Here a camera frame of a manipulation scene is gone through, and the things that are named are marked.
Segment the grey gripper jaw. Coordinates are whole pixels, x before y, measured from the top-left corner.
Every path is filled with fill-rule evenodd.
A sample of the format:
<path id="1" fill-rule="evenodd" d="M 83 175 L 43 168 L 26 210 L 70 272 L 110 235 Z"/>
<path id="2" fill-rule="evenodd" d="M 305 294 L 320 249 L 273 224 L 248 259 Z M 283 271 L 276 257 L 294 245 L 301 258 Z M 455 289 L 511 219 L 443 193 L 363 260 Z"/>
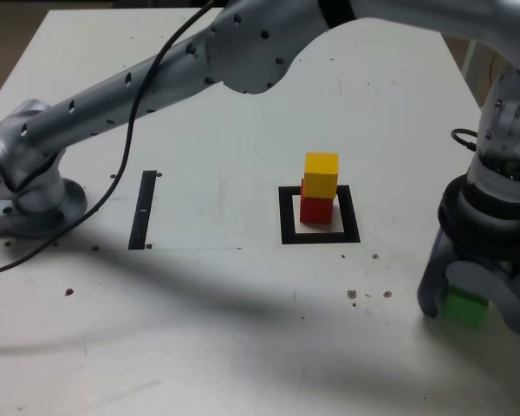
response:
<path id="1" fill-rule="evenodd" d="M 424 315 L 438 316 L 440 299 L 448 286 L 445 270 L 457 259 L 458 253 L 454 250 L 453 242 L 439 230 L 417 290 L 418 304 Z"/>
<path id="2" fill-rule="evenodd" d="M 514 275 L 501 263 L 457 260 L 445 268 L 448 282 L 491 302 L 505 325 L 520 335 L 520 268 Z"/>

